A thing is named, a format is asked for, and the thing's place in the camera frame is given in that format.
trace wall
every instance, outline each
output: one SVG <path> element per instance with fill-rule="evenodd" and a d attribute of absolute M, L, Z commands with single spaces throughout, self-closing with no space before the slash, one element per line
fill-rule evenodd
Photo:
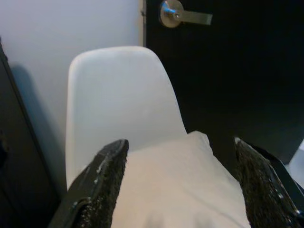
<path fill-rule="evenodd" d="M 61 195 L 69 64 L 87 50 L 139 45 L 138 16 L 138 0 L 0 2 L 3 48 Z"/>

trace door handle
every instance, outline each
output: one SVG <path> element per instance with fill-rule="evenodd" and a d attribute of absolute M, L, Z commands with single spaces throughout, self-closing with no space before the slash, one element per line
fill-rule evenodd
<path fill-rule="evenodd" d="M 169 28 L 175 28 L 181 22 L 211 25 L 212 14 L 186 11 L 180 1 L 164 0 L 161 4 L 160 20 Z"/>

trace door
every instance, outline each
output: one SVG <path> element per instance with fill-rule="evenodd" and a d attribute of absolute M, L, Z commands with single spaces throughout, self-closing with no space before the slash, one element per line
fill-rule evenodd
<path fill-rule="evenodd" d="M 232 174 L 233 136 L 289 162 L 304 138 L 303 1 L 180 3 L 212 14 L 211 24 L 169 28 L 160 18 L 164 2 L 146 0 L 144 43 L 167 70 L 186 130 L 206 133 Z"/>

